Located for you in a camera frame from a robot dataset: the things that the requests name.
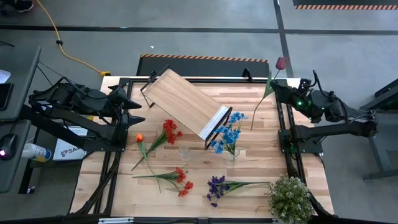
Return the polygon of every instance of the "yellow cable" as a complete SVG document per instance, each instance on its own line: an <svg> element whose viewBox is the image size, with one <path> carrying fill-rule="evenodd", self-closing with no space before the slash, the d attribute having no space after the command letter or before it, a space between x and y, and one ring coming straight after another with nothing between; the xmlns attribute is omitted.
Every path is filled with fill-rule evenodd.
<svg viewBox="0 0 398 224"><path fill-rule="evenodd" d="M54 21L52 20L52 18L51 18L51 16L50 16L49 12L47 12L47 10L44 8L44 6L42 5L42 3L41 3L39 0L36 0L36 1L37 1L37 3L42 7L42 9L43 9L44 12L47 14L47 16L49 17L49 19L50 19L50 21L51 21L51 23L52 23L52 26L53 26L54 29L55 29L55 33L57 34L57 40L61 41L60 34L58 33L57 26L54 24ZM72 59L72 60L75 60L75 61L77 61L77 62L80 62L80 63L82 63L82 64L84 64L84 65L86 65L86 66L92 68L93 70L95 70L96 72L98 72L102 77L111 74L111 72L109 72L109 71L106 71L106 72L99 71L99 70L96 69L94 66L90 65L89 63L84 62L84 61L82 61L82 60L79 60L79 59L77 59L77 58L74 58L74 57L72 57L72 56L67 55L67 54L65 53L65 51L63 50L63 48L62 48L62 44L58 44L58 46L60 47L62 53L63 53L67 58Z"/></svg>

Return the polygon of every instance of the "gray floor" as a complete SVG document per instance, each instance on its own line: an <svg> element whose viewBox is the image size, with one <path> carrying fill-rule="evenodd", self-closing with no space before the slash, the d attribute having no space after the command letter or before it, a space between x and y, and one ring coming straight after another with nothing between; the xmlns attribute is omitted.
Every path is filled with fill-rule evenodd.
<svg viewBox="0 0 398 224"><path fill-rule="evenodd" d="M279 2L286 29L398 30L396 11L299 11L290 0ZM60 26L278 28L272 0L42 3ZM0 24L47 26L50 22L43 10L36 7L28 14L0 17ZM97 73L61 54L53 31L0 30L0 34L0 40L18 47L42 46L43 63L79 83L100 87L101 77ZM122 76L136 73L140 54L266 58L272 66L282 55L279 34L67 31L60 35L70 55ZM294 77L313 78L311 71L317 70L323 88L335 91L354 108L368 102L376 90L397 78L396 35L289 34L286 39ZM50 76L54 81L57 78L54 74ZM38 90L49 87L39 73L32 86ZM367 139L349 135L328 137L323 148L335 213L346 218L397 222L398 178L362 181L362 175L377 171ZM66 214L78 171L79 166L38 170L35 194L16 195L14 191L0 195L0 220Z"/></svg>

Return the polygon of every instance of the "potted plant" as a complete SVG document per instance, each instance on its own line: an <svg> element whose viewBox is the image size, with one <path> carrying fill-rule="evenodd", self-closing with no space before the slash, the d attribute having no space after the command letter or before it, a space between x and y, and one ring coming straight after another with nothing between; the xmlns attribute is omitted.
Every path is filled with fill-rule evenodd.
<svg viewBox="0 0 398 224"><path fill-rule="evenodd" d="M283 175L268 187L271 215L286 224L304 224L311 219L310 191L299 178Z"/></svg>

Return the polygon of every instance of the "orange and black striped tape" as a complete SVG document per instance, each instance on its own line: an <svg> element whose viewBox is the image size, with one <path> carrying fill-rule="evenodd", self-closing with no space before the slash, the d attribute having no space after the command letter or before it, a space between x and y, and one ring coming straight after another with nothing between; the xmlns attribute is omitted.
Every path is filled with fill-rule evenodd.
<svg viewBox="0 0 398 224"><path fill-rule="evenodd" d="M209 57L209 56L189 56L189 55L164 55L164 54L142 54L140 57L185 58L185 59L202 59L202 60L230 60L230 61L240 61L240 62L268 63L268 60L256 59L256 58Z"/></svg>
<svg viewBox="0 0 398 224"><path fill-rule="evenodd" d="M397 6L393 5L369 5L369 6L354 6L354 5L346 5L346 6L338 6L338 5L298 5L295 6L296 9L324 9L324 10L397 10Z"/></svg>

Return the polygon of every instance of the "clear glass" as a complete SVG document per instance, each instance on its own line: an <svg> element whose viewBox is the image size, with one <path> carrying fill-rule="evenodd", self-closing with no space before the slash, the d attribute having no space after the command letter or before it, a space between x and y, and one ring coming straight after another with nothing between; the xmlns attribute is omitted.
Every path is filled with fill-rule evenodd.
<svg viewBox="0 0 398 224"><path fill-rule="evenodd" d="M188 156L189 156L189 148L188 148L188 146L180 146L178 148L178 153L183 157L183 159L188 158Z"/></svg>
<svg viewBox="0 0 398 224"><path fill-rule="evenodd" d="M235 147L235 153L232 155L232 153L227 152L227 157L224 160L226 164L233 165L235 163L236 158L240 155L241 153L241 148L239 146Z"/></svg>

